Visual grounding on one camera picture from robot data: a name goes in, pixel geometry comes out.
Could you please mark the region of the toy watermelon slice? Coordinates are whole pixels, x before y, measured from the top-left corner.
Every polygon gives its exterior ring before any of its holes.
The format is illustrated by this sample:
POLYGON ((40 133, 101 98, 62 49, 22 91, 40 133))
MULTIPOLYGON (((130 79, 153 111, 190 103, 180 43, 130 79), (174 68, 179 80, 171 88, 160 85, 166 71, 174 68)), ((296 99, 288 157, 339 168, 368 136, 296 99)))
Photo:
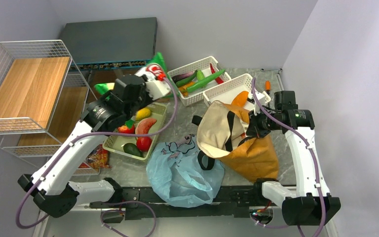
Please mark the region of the toy watermelon slice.
POLYGON ((151 127, 156 124, 157 119, 155 118, 145 118, 142 119, 135 128, 135 134, 148 134, 151 127))

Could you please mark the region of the orange toy carrot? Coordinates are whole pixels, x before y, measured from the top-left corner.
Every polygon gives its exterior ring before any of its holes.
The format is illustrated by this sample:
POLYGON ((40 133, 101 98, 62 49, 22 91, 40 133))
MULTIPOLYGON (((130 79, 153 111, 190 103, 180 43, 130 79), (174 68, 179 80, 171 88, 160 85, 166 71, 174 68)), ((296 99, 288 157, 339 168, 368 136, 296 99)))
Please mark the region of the orange toy carrot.
POLYGON ((249 98, 249 92, 248 91, 242 91, 240 92, 235 98, 232 100, 231 105, 238 106, 238 107, 244 107, 245 104, 248 101, 249 98))

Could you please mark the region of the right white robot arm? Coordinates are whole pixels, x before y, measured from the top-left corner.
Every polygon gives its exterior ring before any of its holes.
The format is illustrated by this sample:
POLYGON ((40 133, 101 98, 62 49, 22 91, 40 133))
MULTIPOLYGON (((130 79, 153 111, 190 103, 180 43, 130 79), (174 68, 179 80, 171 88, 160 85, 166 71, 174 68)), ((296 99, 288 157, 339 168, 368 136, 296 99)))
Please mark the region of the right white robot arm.
POLYGON ((249 113, 247 135, 266 137, 280 130, 293 159, 296 190, 290 191, 273 178, 258 178, 252 191, 253 201, 264 205, 271 201, 281 208, 288 226, 324 226, 341 208, 331 195, 322 174, 315 148, 315 124, 309 110, 301 110, 294 91, 274 94, 274 111, 256 106, 249 113))

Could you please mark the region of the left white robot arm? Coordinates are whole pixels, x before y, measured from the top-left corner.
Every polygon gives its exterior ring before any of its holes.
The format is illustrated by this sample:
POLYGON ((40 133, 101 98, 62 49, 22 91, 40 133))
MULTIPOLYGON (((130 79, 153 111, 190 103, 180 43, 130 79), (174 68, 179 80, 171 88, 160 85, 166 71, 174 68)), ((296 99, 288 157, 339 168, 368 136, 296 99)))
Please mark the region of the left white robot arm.
POLYGON ((114 179, 77 183, 71 177, 99 144, 114 135, 115 129, 125 125, 138 110, 170 93, 173 86, 167 77, 126 75, 116 79, 112 89, 88 105, 52 158, 35 173, 20 176, 18 184, 26 197, 32 197, 45 216, 53 218, 84 203, 118 206, 123 189, 114 179))

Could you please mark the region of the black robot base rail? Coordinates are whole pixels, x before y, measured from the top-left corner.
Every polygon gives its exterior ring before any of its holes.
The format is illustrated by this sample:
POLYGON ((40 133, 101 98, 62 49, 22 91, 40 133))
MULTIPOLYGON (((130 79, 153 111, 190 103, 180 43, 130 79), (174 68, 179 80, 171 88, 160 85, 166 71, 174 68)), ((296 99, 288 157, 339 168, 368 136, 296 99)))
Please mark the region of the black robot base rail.
POLYGON ((211 204, 193 208, 172 207, 150 187, 124 187, 122 197, 124 201, 137 200, 148 204, 159 218, 209 216, 248 218, 251 211, 261 209, 268 203, 255 195, 253 186, 222 186, 211 204))

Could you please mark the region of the red toy apple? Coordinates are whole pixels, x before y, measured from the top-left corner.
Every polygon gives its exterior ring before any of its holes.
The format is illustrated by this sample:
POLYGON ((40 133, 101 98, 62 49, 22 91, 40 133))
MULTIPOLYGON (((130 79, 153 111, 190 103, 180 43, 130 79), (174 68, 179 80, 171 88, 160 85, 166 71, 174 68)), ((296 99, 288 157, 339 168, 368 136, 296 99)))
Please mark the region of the red toy apple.
POLYGON ((128 127, 127 125, 123 125, 123 126, 118 127, 117 131, 119 133, 134 134, 135 133, 135 125, 132 125, 131 127, 128 127))

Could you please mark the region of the long green toy pepper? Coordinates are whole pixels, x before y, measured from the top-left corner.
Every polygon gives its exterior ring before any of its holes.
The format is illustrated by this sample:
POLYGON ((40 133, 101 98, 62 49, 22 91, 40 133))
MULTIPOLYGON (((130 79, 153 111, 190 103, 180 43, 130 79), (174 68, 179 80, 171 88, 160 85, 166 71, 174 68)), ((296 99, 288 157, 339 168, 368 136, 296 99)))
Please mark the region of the long green toy pepper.
POLYGON ((202 81, 198 81, 197 83, 195 83, 195 85, 193 85, 192 87, 190 87, 188 90, 190 89, 193 89, 194 91, 200 89, 200 88, 203 88, 205 87, 208 83, 210 83, 211 81, 214 81, 217 77, 220 77, 222 74, 224 74, 226 72, 225 69, 222 69, 220 71, 217 71, 209 76, 207 76, 204 80, 202 81))

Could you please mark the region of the green toy vegetable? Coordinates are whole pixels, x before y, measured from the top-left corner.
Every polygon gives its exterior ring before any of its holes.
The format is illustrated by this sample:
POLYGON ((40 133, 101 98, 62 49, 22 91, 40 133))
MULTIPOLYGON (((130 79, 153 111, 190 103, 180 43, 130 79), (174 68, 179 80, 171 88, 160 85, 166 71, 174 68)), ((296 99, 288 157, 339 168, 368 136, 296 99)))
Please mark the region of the green toy vegetable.
POLYGON ((176 86, 181 87, 190 83, 197 76, 197 72, 198 70, 195 70, 189 77, 176 82, 176 86))

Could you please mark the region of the yellow toy lemon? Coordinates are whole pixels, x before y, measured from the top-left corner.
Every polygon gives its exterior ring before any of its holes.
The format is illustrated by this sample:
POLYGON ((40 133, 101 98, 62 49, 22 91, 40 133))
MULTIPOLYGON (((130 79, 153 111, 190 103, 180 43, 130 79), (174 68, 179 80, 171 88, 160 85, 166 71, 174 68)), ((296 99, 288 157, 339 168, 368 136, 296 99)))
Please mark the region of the yellow toy lemon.
POLYGON ((135 114, 135 120, 143 120, 146 118, 149 118, 151 116, 152 112, 149 108, 143 108, 140 109, 136 114, 135 114))

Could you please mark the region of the dark green toy avocado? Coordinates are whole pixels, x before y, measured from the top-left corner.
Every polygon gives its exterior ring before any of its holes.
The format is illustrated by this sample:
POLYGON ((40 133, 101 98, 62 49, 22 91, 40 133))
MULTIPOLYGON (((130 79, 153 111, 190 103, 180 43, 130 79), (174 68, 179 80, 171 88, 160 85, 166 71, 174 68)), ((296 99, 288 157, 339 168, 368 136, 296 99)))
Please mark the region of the dark green toy avocado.
POLYGON ((137 148, 137 146, 133 143, 126 143, 123 145, 123 150, 125 153, 137 156, 137 157, 143 157, 143 153, 137 148))

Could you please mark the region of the red toy tomato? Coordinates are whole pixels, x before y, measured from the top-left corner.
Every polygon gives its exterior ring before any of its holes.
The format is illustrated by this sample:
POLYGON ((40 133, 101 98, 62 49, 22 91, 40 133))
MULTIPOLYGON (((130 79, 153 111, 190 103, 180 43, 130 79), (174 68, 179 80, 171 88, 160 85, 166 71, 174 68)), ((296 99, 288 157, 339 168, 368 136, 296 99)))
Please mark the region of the red toy tomato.
POLYGON ((150 137, 139 137, 136 141, 136 146, 141 152, 148 152, 152 144, 150 137))

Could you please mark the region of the blue printed plastic grocery bag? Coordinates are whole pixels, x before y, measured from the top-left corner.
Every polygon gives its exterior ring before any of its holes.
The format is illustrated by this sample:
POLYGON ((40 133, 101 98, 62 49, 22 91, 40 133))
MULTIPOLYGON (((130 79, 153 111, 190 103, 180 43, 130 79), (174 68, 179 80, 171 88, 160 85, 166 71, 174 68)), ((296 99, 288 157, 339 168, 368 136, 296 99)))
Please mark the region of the blue printed plastic grocery bag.
POLYGON ((194 134, 157 144, 146 171, 153 191, 163 201, 184 208, 211 204, 225 174, 222 163, 198 147, 194 134))

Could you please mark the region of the green cassava chips bag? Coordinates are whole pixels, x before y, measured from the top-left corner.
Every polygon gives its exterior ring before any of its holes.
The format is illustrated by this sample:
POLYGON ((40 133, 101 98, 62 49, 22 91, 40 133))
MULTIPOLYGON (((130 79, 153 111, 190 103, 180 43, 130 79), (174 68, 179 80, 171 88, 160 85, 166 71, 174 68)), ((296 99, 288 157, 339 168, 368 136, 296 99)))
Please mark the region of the green cassava chips bag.
MULTIPOLYGON (((147 65, 145 65, 141 69, 139 69, 134 75, 140 76, 140 77, 146 76, 147 81, 156 79, 156 80, 167 82, 168 76, 166 75, 166 73, 164 71, 164 68, 163 68, 164 65, 165 64, 164 64, 162 54, 158 52, 154 56, 154 58, 152 58, 147 63, 147 65)), ((110 89, 114 88, 114 82, 96 84, 94 86, 94 88, 101 95, 101 99, 103 100, 104 105, 108 107, 108 105, 106 103, 106 97, 104 96, 104 94, 106 92, 108 92, 110 89)), ((121 121, 119 119, 119 115, 115 114, 112 109, 110 109, 108 107, 108 110, 110 113, 114 114, 114 118, 110 119, 110 125, 113 125, 114 128, 117 128, 117 127, 122 126, 122 125, 130 126, 132 118, 128 121, 121 121)))

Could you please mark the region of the yellow canvas tote bag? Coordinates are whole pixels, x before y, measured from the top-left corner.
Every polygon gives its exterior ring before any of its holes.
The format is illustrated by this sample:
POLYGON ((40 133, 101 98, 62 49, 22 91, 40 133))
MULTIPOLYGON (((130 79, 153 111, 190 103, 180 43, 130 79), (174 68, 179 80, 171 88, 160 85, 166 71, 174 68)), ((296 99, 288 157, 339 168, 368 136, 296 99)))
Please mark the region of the yellow canvas tote bag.
POLYGON ((248 110, 213 102, 204 116, 193 116, 197 126, 196 143, 209 158, 217 159, 250 182, 277 179, 279 163, 271 136, 246 134, 248 110))

